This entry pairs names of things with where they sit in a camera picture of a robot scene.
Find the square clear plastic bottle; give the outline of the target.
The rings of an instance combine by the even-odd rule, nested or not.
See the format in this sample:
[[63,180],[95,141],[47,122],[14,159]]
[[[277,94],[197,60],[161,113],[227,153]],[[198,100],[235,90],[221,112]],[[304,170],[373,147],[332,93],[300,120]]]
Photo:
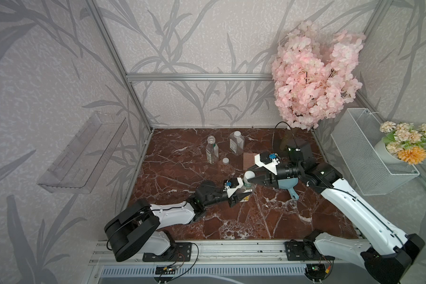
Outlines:
[[239,156],[244,151],[245,139],[240,131],[234,131],[229,136],[229,148],[233,154]]

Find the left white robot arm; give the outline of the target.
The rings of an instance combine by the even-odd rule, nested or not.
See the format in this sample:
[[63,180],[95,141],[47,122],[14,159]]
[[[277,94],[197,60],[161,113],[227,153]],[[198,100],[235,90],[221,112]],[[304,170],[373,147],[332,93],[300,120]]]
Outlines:
[[207,209],[223,202],[234,207],[248,200],[253,189],[242,178],[226,180],[220,188],[203,181],[187,200],[169,205],[151,204],[140,199],[108,222],[104,228],[106,248],[117,262],[143,254],[145,262],[176,262],[190,259],[190,243],[176,243],[165,229],[189,225],[202,219]]

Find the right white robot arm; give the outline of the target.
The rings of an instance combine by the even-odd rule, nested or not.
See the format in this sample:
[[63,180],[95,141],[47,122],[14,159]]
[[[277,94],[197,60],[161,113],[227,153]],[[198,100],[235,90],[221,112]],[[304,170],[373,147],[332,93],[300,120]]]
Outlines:
[[283,181],[297,178],[334,204],[364,234],[363,239],[344,239],[319,230],[304,238],[310,252],[331,256],[365,269],[380,284],[398,284],[425,246],[417,234],[406,234],[363,200],[349,182],[329,163],[318,162],[307,142],[288,149],[284,162],[268,151],[254,156],[248,168],[254,184],[283,188]]

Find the blue dustpan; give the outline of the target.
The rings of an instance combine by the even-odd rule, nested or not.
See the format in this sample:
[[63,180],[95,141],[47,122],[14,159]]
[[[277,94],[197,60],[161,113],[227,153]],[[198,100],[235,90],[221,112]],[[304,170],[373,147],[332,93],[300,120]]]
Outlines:
[[295,201],[299,200],[299,195],[294,190],[294,187],[299,183],[298,178],[279,179],[277,181],[278,188],[289,192],[291,198]]

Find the pink artificial blossom tree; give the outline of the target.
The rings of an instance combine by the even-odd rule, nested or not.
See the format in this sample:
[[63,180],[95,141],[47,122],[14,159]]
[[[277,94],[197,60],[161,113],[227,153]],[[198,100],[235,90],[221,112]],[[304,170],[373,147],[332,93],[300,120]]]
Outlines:
[[291,129],[311,130],[335,118],[363,86],[353,71],[365,35],[344,30],[322,44],[317,33],[312,21],[301,22],[278,46],[272,63],[275,104]]

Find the potted pastel flower bouquet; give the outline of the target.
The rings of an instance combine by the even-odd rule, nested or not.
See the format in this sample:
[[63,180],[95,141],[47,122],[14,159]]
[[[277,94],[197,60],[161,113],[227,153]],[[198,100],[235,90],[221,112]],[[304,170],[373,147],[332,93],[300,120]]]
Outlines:
[[417,165],[426,159],[426,124],[385,121],[379,130],[384,136],[374,149],[384,163]]

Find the clear acrylic wall shelf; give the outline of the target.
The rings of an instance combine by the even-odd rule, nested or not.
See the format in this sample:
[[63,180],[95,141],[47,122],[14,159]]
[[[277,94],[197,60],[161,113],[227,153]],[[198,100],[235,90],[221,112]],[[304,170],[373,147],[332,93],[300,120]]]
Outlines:
[[123,115],[93,112],[37,185],[52,194],[90,194],[127,128]]

